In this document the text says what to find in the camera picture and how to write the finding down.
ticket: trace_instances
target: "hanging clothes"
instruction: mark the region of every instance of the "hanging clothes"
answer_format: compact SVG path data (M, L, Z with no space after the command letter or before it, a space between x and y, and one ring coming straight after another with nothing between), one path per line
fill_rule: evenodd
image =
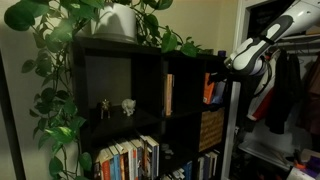
M304 105L297 125L313 135L320 135L320 53L312 65L306 81L304 91Z
M297 55L290 54L287 59L287 53L282 51L276 63L274 92L265 122L276 134L284 133L284 123L293 105L302 99L303 89Z

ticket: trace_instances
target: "plant pot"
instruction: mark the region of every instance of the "plant pot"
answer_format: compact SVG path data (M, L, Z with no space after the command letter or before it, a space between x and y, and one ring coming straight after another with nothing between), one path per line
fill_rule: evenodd
M106 3L98 14L99 20L91 21L93 37L136 43L136 17L130 7L118 3Z

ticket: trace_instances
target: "shelf board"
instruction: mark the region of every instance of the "shelf board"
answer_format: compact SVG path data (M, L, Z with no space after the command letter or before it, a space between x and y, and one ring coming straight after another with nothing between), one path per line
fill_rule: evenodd
M238 148L275 166L278 166L285 171L289 171L290 166L292 166L292 163L285 159L285 157L292 155L281 152L259 142L245 141L241 143Z
M160 118L156 118L146 111L136 108L132 116L126 116L121 106L112 107L111 117L108 119L105 114L104 119L100 119L100 111L96 109L90 110L90 121L95 127L92 130L92 143L101 144L106 141L104 138L110 138L114 135L130 132L136 128L160 122Z
M84 50L84 55L86 56L130 58L139 54L163 56L164 58L184 58L185 60L194 59L177 50L169 53L162 53L161 49L157 47L142 46L134 43L110 41L93 37L76 37L75 42ZM197 60L217 61L221 62L221 64L224 60L223 57L207 54L198 54L196 58Z
M202 107L195 108L193 106L187 106L186 104L179 104L176 107L179 107L172 113L171 116L166 116L166 120L181 118L185 116L189 116L195 113L201 113L205 111L217 111L219 108L224 107L224 105L220 104L203 104Z

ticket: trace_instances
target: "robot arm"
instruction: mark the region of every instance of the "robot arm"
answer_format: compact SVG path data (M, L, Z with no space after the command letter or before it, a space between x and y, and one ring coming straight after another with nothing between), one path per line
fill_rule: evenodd
M285 36L310 28L319 20L319 0L296 0L259 37L244 41L224 63L234 74L257 75L264 73L266 65L260 56L271 45Z

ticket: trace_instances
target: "pothos plant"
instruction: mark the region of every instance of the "pothos plant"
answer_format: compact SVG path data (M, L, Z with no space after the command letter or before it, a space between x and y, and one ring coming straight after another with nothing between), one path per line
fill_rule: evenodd
M169 8L172 0L139 0L135 4L129 0L112 2L128 5L136 12L139 44L161 47L163 53L179 49L188 56L196 56L199 48L190 37L183 42L168 26L160 26L153 15L155 10ZM31 29L38 48L37 57L26 60L21 71L34 70L43 78L41 92L35 95L35 105L29 114L38 121L33 137L40 133L39 149L51 142L49 172L53 179L86 179L79 175L79 166L91 171L92 158L80 148L79 131L86 120L78 114L74 103L69 52L75 35L90 20L99 18L96 12L104 8L104 4L105 0L21 0L4 14L4 21L10 28L17 31ZM147 7L152 9L150 13L146 12ZM67 163L66 147L71 143L78 147L75 169L70 169Z
M134 10L137 20L137 41L141 45L161 47L161 52L166 53L172 50L180 50L183 54L196 57L200 50L191 37L184 41L181 36L169 28L161 26L155 11L162 11L170 8L173 0L107 0L108 2L128 5Z

